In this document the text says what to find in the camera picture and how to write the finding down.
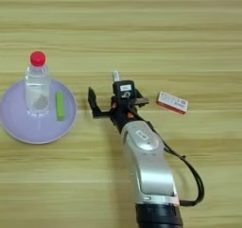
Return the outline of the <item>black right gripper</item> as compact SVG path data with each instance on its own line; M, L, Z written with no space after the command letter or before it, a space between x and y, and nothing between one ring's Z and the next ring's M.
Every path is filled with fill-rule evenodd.
M93 113L93 118L110 117L114 126L119 132L122 132L126 124L142 120L142 117L138 114L136 105L143 107L149 103L149 99L143 97L139 90L136 89L134 98L120 99L117 96L113 96L111 112L102 112L97 105L95 91L89 88L88 102Z

